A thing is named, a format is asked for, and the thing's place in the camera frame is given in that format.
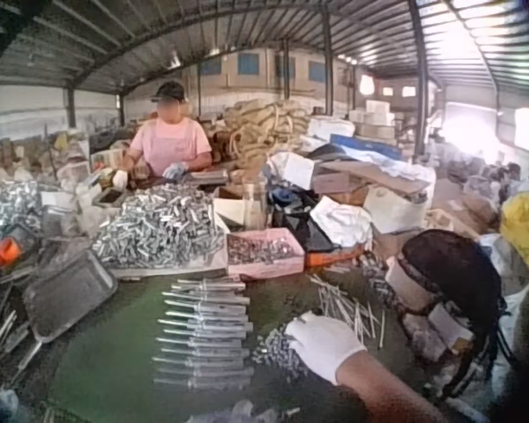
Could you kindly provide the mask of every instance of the workbench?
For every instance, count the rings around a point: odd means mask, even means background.
[[[323,271],[320,276],[340,284],[364,304],[370,301],[374,314],[382,314],[382,304],[359,271],[346,274]],[[62,344],[70,338],[66,351],[56,352],[56,361],[45,357],[52,353],[50,350],[36,360],[29,369],[32,375],[28,376],[30,381],[25,389],[31,389],[31,379],[41,372],[40,367],[51,367],[60,358],[54,376],[50,368],[43,371],[50,376],[42,381],[47,385],[47,403],[84,421],[183,422],[191,414],[227,409],[244,398],[253,402],[257,412],[269,407],[281,410],[300,407],[301,411],[290,421],[356,422],[364,416],[360,400],[350,391],[333,387],[315,375],[288,384],[278,369],[265,365],[254,365],[252,383],[241,391],[188,392],[181,387],[154,384],[155,366],[151,357],[160,347],[155,337],[161,334],[156,319],[166,309],[160,293],[175,278],[153,277],[121,283],[109,302],[56,341]],[[248,347],[255,346],[257,335],[266,336],[279,324],[319,303],[317,286],[305,274],[250,282],[246,295],[251,298],[249,316],[255,324]],[[421,389],[423,371],[415,365],[406,336],[390,310],[386,309],[384,348],[378,350],[374,340],[366,343],[392,373],[414,389]]]

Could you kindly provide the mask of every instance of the black bag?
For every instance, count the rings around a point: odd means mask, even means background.
[[[489,358],[488,376],[500,346],[504,351],[499,319],[505,310],[502,280],[476,242],[450,231],[431,229],[404,244],[398,257],[406,274],[432,293],[453,301],[470,322],[474,341],[461,360],[458,372],[443,389],[449,397],[465,378],[477,356]]]

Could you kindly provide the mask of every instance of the blue window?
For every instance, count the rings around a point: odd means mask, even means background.
[[[200,73],[202,75],[221,75],[221,57],[214,57],[202,62]]]
[[[274,67],[276,68],[276,78],[284,77],[284,56],[275,56],[274,57]],[[288,73],[290,79],[294,79],[296,75],[296,59],[290,57],[288,61]]]
[[[315,82],[325,82],[325,64],[320,62],[308,62],[308,79]]]
[[[237,55],[237,74],[258,75],[258,55],[254,53],[239,53]]]

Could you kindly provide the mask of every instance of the yellow bag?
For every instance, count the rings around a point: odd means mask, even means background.
[[[500,233],[529,266],[529,192],[522,192],[503,204]]]

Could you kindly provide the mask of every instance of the white glove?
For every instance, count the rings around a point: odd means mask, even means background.
[[[127,172],[124,170],[118,170],[115,172],[115,175],[112,178],[112,184],[114,185],[114,188],[119,189],[120,191],[125,190],[125,187],[127,187]]]
[[[173,163],[165,169],[162,173],[165,179],[170,179],[171,181],[179,179],[183,174],[186,173],[186,163],[183,161],[178,163]]]
[[[290,348],[306,366],[334,385],[339,384],[336,374],[343,361],[367,349],[346,324],[310,311],[290,322],[286,334],[294,338]]]

